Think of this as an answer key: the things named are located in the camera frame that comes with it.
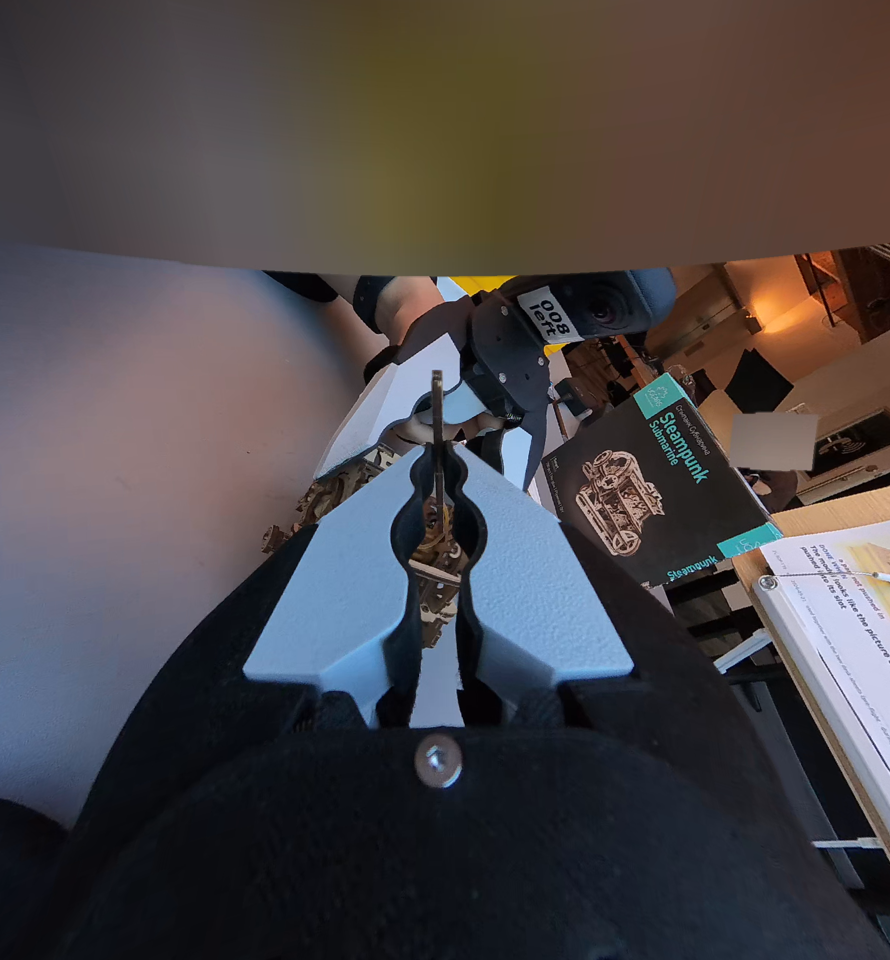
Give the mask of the wooden mechanical model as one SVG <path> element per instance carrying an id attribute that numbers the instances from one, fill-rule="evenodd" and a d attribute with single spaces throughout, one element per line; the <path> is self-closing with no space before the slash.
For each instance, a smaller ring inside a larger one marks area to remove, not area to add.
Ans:
<path id="1" fill-rule="evenodd" d="M 314 481 L 296 507 L 297 521 L 281 528 L 272 525 L 261 543 L 263 554 L 276 552 L 301 529 L 318 522 L 359 490 L 389 469 L 401 456 L 384 444 L 356 458 L 327 478 Z M 438 508 L 435 496 L 424 505 L 426 534 L 409 563 L 419 580 L 423 646 L 434 648 L 445 627 L 457 614 L 461 575 L 467 557 L 453 533 L 453 505 L 444 499 Z"/>

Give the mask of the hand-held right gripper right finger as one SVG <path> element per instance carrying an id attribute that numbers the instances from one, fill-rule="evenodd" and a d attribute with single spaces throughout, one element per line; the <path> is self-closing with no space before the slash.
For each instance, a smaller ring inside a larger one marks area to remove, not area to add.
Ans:
<path id="1" fill-rule="evenodd" d="M 467 557 L 455 628 L 466 724 L 500 724 L 534 690 L 633 673 L 551 512 L 463 445 L 449 447 L 449 495 Z"/>

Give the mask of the black fabric panel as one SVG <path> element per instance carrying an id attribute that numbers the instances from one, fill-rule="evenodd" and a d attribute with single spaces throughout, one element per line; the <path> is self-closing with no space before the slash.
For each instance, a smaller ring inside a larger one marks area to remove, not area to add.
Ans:
<path id="1" fill-rule="evenodd" d="M 772 413 L 794 389 L 756 349 L 745 349 L 728 384 L 721 387 L 741 414 Z"/>

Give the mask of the black model kit box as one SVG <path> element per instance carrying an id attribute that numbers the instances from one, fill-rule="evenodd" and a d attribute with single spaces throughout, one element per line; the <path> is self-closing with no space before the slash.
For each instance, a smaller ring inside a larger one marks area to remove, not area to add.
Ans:
<path id="1" fill-rule="evenodd" d="M 559 520 L 646 587 L 784 536 L 668 373 L 580 428 L 543 469 Z"/>

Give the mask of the person's left hand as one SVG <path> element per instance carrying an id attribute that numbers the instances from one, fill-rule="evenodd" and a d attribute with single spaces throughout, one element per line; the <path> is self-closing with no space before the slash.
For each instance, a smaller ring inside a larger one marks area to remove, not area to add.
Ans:
<path id="1" fill-rule="evenodd" d="M 415 320 L 444 302 L 436 282 L 428 275 L 399 275 L 379 293 L 375 321 L 391 346 L 399 346 Z"/>

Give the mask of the thin wooden stick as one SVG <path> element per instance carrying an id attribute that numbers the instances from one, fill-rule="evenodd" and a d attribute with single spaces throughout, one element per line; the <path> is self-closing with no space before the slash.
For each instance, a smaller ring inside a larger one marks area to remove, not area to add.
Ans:
<path id="1" fill-rule="evenodd" d="M 438 530 L 445 533 L 446 506 L 444 498 L 444 424 L 443 424 L 443 371 L 436 368 L 431 373 L 431 414 L 434 454 L 434 503 Z"/>

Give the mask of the person's dark clothing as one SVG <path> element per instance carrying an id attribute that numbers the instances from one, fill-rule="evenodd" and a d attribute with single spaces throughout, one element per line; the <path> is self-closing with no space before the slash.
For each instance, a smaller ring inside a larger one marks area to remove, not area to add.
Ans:
<path id="1" fill-rule="evenodd" d="M 0 958 L 50 882 L 66 840 L 58 822 L 0 798 Z"/>

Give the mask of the printed task sheet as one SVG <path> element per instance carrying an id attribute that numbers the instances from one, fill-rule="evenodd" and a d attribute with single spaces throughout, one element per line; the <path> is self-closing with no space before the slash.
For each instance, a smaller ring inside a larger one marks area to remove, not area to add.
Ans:
<path id="1" fill-rule="evenodd" d="M 890 521 L 784 537 L 762 553 L 890 770 Z"/>

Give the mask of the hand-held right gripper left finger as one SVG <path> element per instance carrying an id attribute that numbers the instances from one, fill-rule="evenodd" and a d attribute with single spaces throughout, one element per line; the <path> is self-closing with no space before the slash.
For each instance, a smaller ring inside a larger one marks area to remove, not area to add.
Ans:
<path id="1" fill-rule="evenodd" d="M 407 728 L 422 667 L 417 575 L 433 447 L 416 448 L 313 528 L 243 666 L 247 679 L 348 693 L 364 719 Z"/>

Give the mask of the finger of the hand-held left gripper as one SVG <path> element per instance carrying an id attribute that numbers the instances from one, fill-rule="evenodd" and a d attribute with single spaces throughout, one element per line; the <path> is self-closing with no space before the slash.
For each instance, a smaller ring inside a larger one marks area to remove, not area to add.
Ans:
<path id="1" fill-rule="evenodd" d="M 521 425 L 482 432 L 482 460 L 517 489 L 527 492 L 534 472 L 534 436 Z"/>
<path id="2" fill-rule="evenodd" d="M 315 480 L 333 474 L 374 448 L 390 427 L 409 420 L 431 393 L 434 371 L 442 373 L 445 394 L 461 383 L 460 351 L 444 333 L 401 364 L 384 367 L 361 392 L 335 431 L 314 471 Z"/>

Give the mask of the yellow plastic storage bin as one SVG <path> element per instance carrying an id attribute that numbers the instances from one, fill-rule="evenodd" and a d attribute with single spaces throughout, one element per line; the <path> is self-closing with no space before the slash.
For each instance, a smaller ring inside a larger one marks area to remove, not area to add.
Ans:
<path id="1" fill-rule="evenodd" d="M 443 298 L 453 302 L 464 296 L 495 291 L 514 278 L 513 275 L 443 275 L 439 276 L 436 285 Z"/>

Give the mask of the wooden display stand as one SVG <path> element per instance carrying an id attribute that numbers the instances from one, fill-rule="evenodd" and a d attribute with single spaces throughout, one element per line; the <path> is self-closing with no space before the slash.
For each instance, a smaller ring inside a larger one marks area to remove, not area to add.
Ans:
<path id="1" fill-rule="evenodd" d="M 780 513 L 775 522 L 785 538 L 890 522 L 890 488 Z M 762 547 L 735 558 L 739 580 L 860 806 L 870 827 L 867 836 L 875 837 L 890 862 L 890 770 L 805 637 Z"/>

